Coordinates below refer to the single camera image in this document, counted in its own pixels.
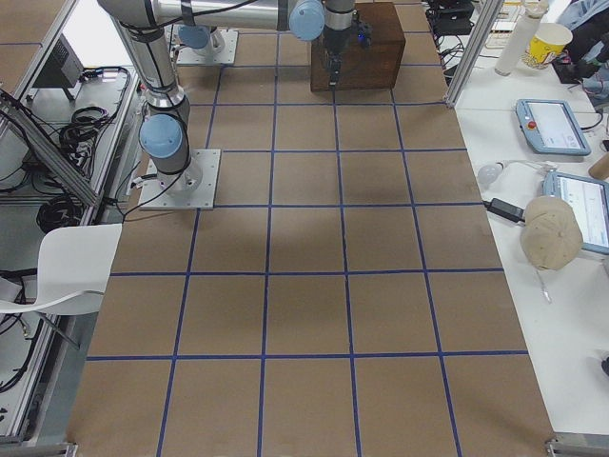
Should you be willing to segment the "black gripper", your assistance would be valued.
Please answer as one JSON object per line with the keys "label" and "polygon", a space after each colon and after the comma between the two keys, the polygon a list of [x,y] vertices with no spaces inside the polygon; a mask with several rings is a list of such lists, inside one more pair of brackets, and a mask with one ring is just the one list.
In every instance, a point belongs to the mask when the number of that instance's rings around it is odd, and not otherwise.
{"label": "black gripper", "polygon": [[351,28],[334,30],[324,28],[322,42],[324,57],[328,60],[328,87],[335,89],[339,82],[339,60],[342,59],[351,37]]}

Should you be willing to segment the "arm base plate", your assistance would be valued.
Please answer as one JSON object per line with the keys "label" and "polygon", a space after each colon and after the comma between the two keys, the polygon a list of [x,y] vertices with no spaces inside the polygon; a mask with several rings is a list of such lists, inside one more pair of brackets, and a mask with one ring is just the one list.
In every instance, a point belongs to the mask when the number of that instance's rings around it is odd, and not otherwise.
{"label": "arm base plate", "polygon": [[189,167],[180,175],[170,177],[161,173],[148,160],[147,174],[154,177],[141,186],[138,204],[143,210],[206,209],[214,208],[221,162],[219,149],[192,149]]}
{"label": "arm base plate", "polygon": [[204,48],[195,49],[180,43],[176,48],[175,63],[181,67],[233,65],[238,37],[237,30],[216,29],[208,34]]}

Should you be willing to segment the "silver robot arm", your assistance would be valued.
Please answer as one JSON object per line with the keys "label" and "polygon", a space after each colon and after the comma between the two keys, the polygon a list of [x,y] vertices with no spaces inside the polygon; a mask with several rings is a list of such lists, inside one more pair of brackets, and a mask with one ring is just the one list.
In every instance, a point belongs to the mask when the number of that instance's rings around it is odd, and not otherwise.
{"label": "silver robot arm", "polygon": [[330,57],[330,81],[355,24],[352,1],[102,1],[145,83],[150,117],[140,144],[152,160],[162,189],[193,191],[203,179],[187,133],[189,101],[172,66],[167,27],[244,27],[289,31],[301,41],[323,38]]}
{"label": "silver robot arm", "polygon": [[225,48],[225,39],[217,28],[181,26],[178,30],[181,43],[201,55],[213,55]]}

